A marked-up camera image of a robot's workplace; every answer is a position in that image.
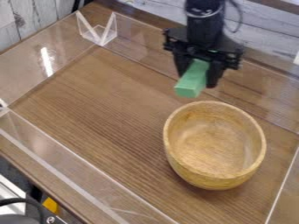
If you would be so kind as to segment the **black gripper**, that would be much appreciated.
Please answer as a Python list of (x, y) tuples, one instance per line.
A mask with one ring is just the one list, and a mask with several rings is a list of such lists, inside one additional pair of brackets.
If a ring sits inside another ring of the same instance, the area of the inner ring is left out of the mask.
[(207, 72), (207, 88), (218, 86), (226, 69), (239, 69), (245, 47), (226, 34), (219, 34), (214, 40), (190, 39), (187, 27), (174, 27), (163, 30), (163, 49), (173, 53), (179, 76), (183, 76), (193, 61), (210, 63)]

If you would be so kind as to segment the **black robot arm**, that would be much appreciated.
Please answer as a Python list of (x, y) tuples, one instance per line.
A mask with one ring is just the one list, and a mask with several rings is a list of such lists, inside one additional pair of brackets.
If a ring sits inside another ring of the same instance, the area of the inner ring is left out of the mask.
[(163, 30), (163, 49), (173, 53), (174, 64), (182, 78), (193, 62), (207, 63), (206, 87), (215, 88), (227, 69), (238, 70), (245, 47), (225, 33), (226, 6), (238, 12), (238, 25), (229, 29), (237, 33), (243, 22), (243, 11), (235, 0), (186, 0), (187, 25)]

